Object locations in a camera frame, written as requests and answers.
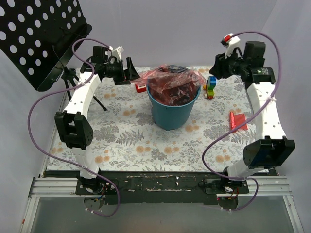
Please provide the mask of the red plastic trash bag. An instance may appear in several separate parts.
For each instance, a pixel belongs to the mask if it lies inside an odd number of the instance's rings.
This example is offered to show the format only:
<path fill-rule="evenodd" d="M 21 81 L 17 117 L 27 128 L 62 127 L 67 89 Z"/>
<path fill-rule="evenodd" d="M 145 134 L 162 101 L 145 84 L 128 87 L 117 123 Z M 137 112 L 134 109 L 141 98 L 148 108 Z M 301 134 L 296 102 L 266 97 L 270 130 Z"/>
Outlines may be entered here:
<path fill-rule="evenodd" d="M 162 65 L 140 73 L 131 81 L 146 86 L 151 97 L 168 106 L 182 106 L 193 101 L 199 87 L 206 84 L 205 77 L 195 69 L 177 65 Z"/>

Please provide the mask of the teal plastic trash bin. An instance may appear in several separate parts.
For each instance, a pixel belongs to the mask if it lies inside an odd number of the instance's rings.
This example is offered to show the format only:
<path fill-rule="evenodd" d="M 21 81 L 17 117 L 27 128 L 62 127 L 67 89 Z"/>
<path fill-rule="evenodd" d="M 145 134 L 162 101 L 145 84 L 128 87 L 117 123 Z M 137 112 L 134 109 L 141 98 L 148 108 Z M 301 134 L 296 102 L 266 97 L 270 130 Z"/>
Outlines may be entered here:
<path fill-rule="evenodd" d="M 195 98 L 191 102 L 181 106 L 164 105 L 152 97 L 149 87 L 146 88 L 146 91 L 151 103 L 151 115 L 155 124 L 166 131 L 170 131 L 176 130 L 186 123 L 200 95 L 201 87 L 199 87 Z"/>

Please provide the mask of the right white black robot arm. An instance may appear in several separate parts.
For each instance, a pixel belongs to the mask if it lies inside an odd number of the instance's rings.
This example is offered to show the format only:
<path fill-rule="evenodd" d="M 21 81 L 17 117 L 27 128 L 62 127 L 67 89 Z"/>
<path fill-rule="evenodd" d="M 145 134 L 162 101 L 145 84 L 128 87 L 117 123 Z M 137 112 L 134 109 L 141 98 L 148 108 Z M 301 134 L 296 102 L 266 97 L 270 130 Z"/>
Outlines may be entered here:
<path fill-rule="evenodd" d="M 224 169 L 225 177 L 220 188 L 233 192 L 238 182 L 264 169 L 281 166 L 295 149 L 294 140 L 287 138 L 278 116 L 274 89 L 274 71 L 264 66 L 265 43 L 248 41 L 241 57 L 239 42 L 223 41 L 226 52 L 215 57 L 210 70 L 217 79 L 232 75 L 244 82 L 256 126 L 255 141 L 243 149 L 243 156 L 235 164 Z"/>

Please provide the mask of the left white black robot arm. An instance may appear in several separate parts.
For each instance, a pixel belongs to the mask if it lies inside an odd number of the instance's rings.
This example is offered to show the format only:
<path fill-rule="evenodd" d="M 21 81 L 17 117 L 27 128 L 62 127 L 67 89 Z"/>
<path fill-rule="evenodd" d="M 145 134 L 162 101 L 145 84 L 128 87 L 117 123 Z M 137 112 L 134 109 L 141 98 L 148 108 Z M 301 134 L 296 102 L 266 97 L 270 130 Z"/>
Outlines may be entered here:
<path fill-rule="evenodd" d="M 139 78 L 130 57 L 126 58 L 127 69 L 123 68 L 123 51 L 122 46 L 94 46 L 92 56 L 82 64 L 80 75 L 74 76 L 80 88 L 75 89 L 68 105 L 54 117 L 61 141 L 71 149 L 76 162 L 82 166 L 78 180 L 92 194 L 99 194 L 104 185 L 97 177 L 100 170 L 98 165 L 87 154 L 93 140 L 93 129 L 87 120 L 87 113 L 102 79 L 113 78 L 115 85 L 127 85 Z"/>

